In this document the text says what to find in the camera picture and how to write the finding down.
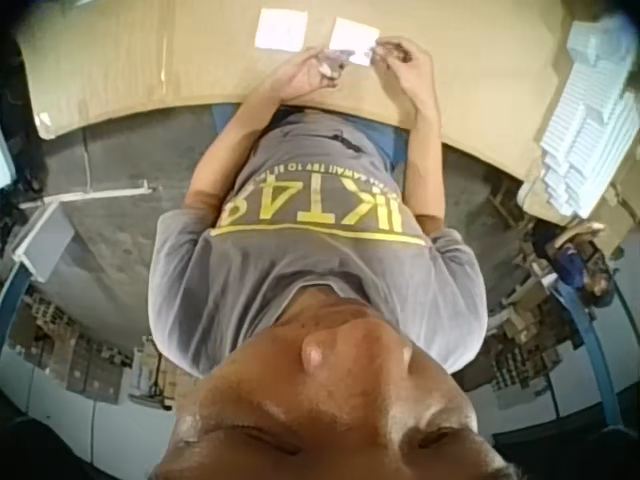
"man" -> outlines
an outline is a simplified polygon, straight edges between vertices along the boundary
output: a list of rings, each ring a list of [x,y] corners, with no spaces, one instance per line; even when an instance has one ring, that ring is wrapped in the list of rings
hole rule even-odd
[[[482,276],[444,228],[430,55],[385,38],[376,62],[415,109],[401,200],[346,121],[278,107],[335,80],[321,49],[251,93],[165,214],[149,315],[160,350],[205,377],[156,478],[512,478],[450,372],[487,324]]]
[[[563,230],[538,220],[531,231],[536,256],[546,260],[558,278],[580,294],[586,306],[597,308],[608,307],[615,297],[613,276],[603,253],[593,243],[604,228],[601,223],[583,221]]]

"eye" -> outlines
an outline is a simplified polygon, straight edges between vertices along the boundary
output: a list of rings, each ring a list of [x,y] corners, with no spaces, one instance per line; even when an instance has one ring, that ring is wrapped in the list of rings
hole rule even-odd
[[[295,456],[298,455],[301,451],[301,449],[297,446],[281,438],[278,438],[271,432],[268,432],[267,430],[263,430],[261,428],[236,426],[232,427],[232,430],[241,432],[244,436],[250,438],[251,440],[255,440],[264,445],[267,445],[280,453],[284,453],[285,455]]]
[[[424,435],[418,442],[418,448],[431,448],[443,442],[454,430],[451,428],[439,428]]]

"white wall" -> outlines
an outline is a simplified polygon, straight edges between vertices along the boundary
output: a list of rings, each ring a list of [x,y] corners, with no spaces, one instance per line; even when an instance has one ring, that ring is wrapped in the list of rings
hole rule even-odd
[[[126,372],[120,404],[96,405],[93,464],[122,480],[143,480],[162,459],[175,416],[131,403],[126,395],[131,370]]]
[[[83,460],[122,480],[145,480],[162,459],[175,417],[131,403],[126,395],[128,373],[123,376],[121,403],[98,403],[66,391],[5,348],[0,389],[22,411],[53,428]]]
[[[23,412],[29,405],[31,377],[36,367],[13,350],[0,351],[0,390]]]
[[[616,265],[616,277],[627,302],[640,321],[640,232],[633,232],[623,243],[625,257]],[[597,310],[594,328],[616,391],[640,380],[640,347],[633,335],[618,298],[607,308]],[[551,372],[551,381],[561,416],[569,415],[600,402],[589,357],[584,348],[573,350],[570,342],[558,347],[562,363]],[[490,386],[469,394],[478,414],[480,433],[490,438],[493,433],[517,430],[553,420],[555,414],[549,394],[535,401],[508,410],[498,410],[497,400]]]
[[[550,393],[508,410],[498,409],[491,385],[484,385],[468,395],[478,414],[478,433],[487,440],[491,440],[494,433],[530,427],[555,418]]]
[[[77,456],[90,462],[93,404],[88,398],[68,392],[37,368],[26,413],[49,425]]]

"nose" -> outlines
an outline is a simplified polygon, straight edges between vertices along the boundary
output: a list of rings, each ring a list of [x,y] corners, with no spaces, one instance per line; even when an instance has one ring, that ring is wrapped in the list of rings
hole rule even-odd
[[[409,341],[375,318],[310,334],[301,352],[309,381],[349,396],[352,403],[384,396],[385,390],[405,380],[412,354]]]

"small object in hand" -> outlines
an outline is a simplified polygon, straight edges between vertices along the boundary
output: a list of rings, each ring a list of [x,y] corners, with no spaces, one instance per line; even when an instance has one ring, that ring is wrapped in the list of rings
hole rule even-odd
[[[352,50],[325,50],[318,55],[318,70],[329,80],[338,80],[342,75]]]
[[[336,18],[329,48],[331,50],[352,50],[353,55],[349,57],[349,61],[368,67],[371,65],[371,49],[375,46],[379,36],[380,30],[377,28],[344,18]]]

